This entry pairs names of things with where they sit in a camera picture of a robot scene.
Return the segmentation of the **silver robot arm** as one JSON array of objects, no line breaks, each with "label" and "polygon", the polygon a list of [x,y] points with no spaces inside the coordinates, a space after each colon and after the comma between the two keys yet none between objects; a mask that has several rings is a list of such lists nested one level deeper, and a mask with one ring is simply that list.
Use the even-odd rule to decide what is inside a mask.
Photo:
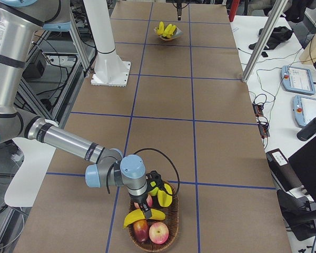
[{"label": "silver robot arm", "polygon": [[90,162],[85,180],[89,187],[126,186],[150,219],[149,185],[143,160],[124,156],[67,132],[36,114],[14,107],[14,101],[36,31],[71,29],[69,1],[0,1],[0,143],[24,137],[49,144]]}]

